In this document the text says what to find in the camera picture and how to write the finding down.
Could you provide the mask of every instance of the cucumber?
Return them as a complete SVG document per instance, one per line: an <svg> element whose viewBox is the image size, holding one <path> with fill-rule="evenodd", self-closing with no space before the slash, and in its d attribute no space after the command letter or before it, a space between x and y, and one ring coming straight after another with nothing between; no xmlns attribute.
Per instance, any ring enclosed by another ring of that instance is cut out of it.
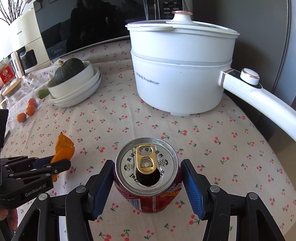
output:
<svg viewBox="0 0 296 241"><path fill-rule="evenodd" d="M50 94L48 89L42 89L38 91L38 98L39 99L44 99L46 96Z"/></svg>

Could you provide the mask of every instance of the bowl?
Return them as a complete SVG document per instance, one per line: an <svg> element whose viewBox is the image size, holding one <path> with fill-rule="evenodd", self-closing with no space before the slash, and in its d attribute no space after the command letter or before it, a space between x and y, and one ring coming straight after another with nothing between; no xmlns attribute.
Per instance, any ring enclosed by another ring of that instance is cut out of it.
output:
<svg viewBox="0 0 296 241"><path fill-rule="evenodd" d="M73 105L79 104L80 102L89 98L97 90L97 88L101 83L101 79L102 77L100 76L99 80L90 89L88 89L86 92L82 93L81 95L77 96L76 98L60 104L58 103L53 103L53 104L60 108L67 108L67 107L71 107Z"/></svg>
<svg viewBox="0 0 296 241"><path fill-rule="evenodd" d="M53 77L47 84L48 90L54 98L63 97L84 85L94 76L93 66L89 61L82 61L84 70L58 85Z"/></svg>
<svg viewBox="0 0 296 241"><path fill-rule="evenodd" d="M81 95L83 92L87 91L89 88L91 88L95 82L101 77L100 71L98 68L94 68L96 74L83 86L79 87L77 90L74 90L73 92L61 97L61 98L54 98L52 95L49 97L50 100L53 103L63 103L69 100L72 100L73 98L76 98L77 96Z"/></svg>

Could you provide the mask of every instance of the orange pepper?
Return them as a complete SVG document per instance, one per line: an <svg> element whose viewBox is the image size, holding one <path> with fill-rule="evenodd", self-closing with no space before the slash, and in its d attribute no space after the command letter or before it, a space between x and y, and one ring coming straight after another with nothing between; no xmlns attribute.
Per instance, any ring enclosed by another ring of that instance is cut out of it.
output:
<svg viewBox="0 0 296 241"><path fill-rule="evenodd" d="M71 160L75 152L74 143L70 138L66 137L61 133L58 136L57 143L55 146L55 155L50 160L50 163L61 161L64 159ZM57 181L57 174L54 174L52 177L52 181L55 183Z"/></svg>

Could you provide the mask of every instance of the soda can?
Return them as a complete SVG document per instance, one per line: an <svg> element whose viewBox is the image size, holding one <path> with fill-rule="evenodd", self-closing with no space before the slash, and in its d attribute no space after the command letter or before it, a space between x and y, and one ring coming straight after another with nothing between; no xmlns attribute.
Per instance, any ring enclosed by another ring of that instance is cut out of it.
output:
<svg viewBox="0 0 296 241"><path fill-rule="evenodd" d="M142 137L118 153L115 187L137 210L156 213L167 207L182 188L177 154L165 141Z"/></svg>

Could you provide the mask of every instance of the hand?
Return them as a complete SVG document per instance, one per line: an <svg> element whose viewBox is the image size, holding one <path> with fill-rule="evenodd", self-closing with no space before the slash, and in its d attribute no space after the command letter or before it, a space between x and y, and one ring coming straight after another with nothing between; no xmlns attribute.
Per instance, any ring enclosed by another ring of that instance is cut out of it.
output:
<svg viewBox="0 0 296 241"><path fill-rule="evenodd" d="M9 225L13 231L16 231L17 223L18 223L18 215L17 215L16 209L12 209L8 211L6 209L0 208L0 221L4 220L7 217L8 212L10 213L10 216L11 216L11 219L9 220Z"/></svg>

